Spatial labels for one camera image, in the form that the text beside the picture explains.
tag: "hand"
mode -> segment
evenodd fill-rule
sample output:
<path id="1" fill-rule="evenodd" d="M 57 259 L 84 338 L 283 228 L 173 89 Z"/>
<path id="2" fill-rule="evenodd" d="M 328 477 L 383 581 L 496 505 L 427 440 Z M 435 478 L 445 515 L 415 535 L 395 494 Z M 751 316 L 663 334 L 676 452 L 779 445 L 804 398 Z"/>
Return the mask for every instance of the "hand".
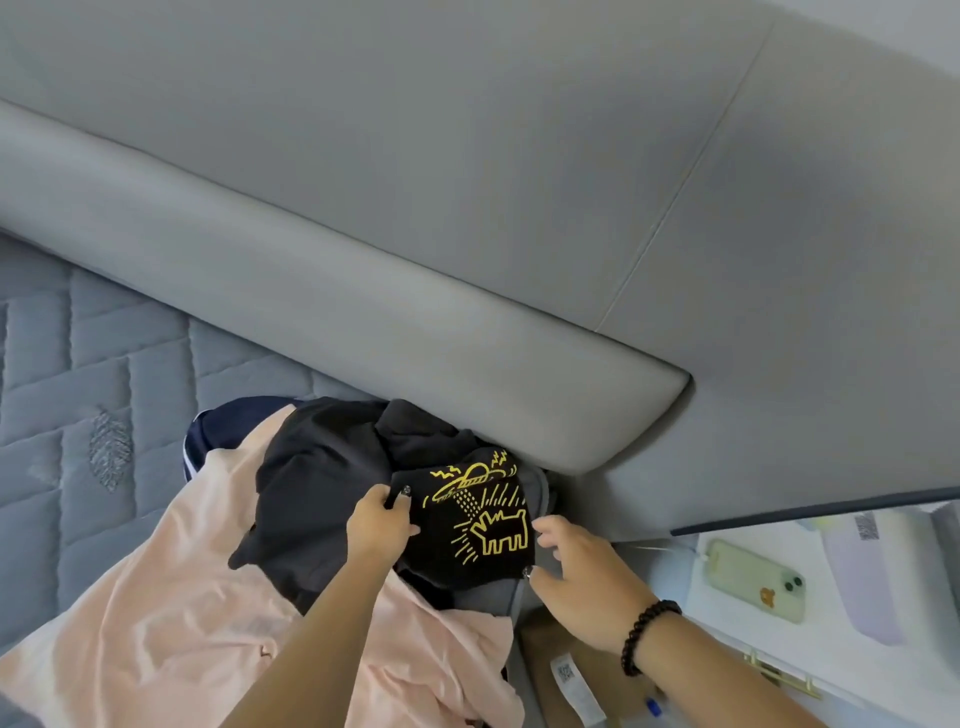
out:
<path id="1" fill-rule="evenodd" d="M 555 547 L 564 578 L 534 567 L 530 586 L 546 608 L 581 642 L 620 654 L 640 614 L 657 601 L 654 593 L 616 555 L 610 542 L 563 516 L 533 521 L 537 543 Z"/>
<path id="2" fill-rule="evenodd" d="M 347 521 L 347 560 L 372 558 L 380 566 L 392 567 L 411 536 L 420 533 L 410 524 L 410 487 L 405 487 L 390 510 L 384 507 L 390 486 L 378 484 L 357 501 Z"/>

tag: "blue quilted mattress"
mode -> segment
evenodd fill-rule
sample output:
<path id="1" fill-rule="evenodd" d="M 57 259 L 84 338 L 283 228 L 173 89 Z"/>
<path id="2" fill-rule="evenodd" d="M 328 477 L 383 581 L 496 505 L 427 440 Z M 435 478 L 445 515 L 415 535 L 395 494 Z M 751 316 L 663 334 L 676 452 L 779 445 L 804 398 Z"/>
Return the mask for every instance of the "blue quilted mattress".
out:
<path id="1" fill-rule="evenodd" d="M 151 534 L 194 416 L 248 395 L 370 398 L 0 234 L 0 654 Z M 545 509 L 545 482 L 526 495 Z M 516 597 L 496 582 L 456 603 Z M 13 726 L 37 723 L 0 696 Z"/>

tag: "navy blue fabric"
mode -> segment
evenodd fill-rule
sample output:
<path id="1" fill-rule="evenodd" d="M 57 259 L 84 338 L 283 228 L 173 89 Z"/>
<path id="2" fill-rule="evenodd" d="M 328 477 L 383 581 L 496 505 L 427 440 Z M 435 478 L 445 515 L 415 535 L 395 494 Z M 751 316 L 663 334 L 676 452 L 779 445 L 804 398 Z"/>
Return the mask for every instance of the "navy blue fabric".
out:
<path id="1" fill-rule="evenodd" d="M 183 474 L 187 482 L 204 466 L 212 449 L 235 449 L 253 429 L 288 404 L 292 397 L 241 397 L 197 415 L 183 440 Z"/>

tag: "cardboard box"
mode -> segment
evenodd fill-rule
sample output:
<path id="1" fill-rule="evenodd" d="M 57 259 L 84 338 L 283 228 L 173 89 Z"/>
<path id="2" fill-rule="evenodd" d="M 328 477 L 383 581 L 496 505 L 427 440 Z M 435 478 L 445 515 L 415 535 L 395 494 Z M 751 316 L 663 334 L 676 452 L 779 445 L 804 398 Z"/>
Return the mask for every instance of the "cardboard box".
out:
<path id="1" fill-rule="evenodd" d="M 656 695 L 649 678 L 627 677 L 620 658 L 600 652 L 580 642 L 553 619 L 546 609 L 538 609 L 519 628 L 520 651 L 530 673 L 540 711 L 549 728 L 583 728 L 576 711 L 557 685 L 550 661 L 569 652 L 574 665 L 607 714 L 608 725 L 625 718 L 646 714 L 646 701 Z"/>

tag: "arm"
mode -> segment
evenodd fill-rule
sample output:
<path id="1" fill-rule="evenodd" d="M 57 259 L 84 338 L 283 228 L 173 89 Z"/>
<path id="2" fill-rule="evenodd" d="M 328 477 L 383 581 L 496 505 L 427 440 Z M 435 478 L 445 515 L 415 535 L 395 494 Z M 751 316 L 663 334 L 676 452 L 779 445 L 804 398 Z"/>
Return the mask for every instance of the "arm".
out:
<path id="1" fill-rule="evenodd" d="M 357 503 L 347 522 L 347 562 L 221 728 L 345 723 L 376 596 L 407 539 L 420 532 L 410 525 L 410 498 L 399 496 L 388 511 L 389 493 L 374 485 Z"/>
<path id="2" fill-rule="evenodd" d="M 603 539 L 562 516 L 537 519 L 534 528 L 564 569 L 557 579 L 534 568 L 534 591 L 572 635 L 619 655 L 637 617 L 657 598 Z M 683 617 L 654 619 L 634 659 L 697 728 L 826 728 Z"/>

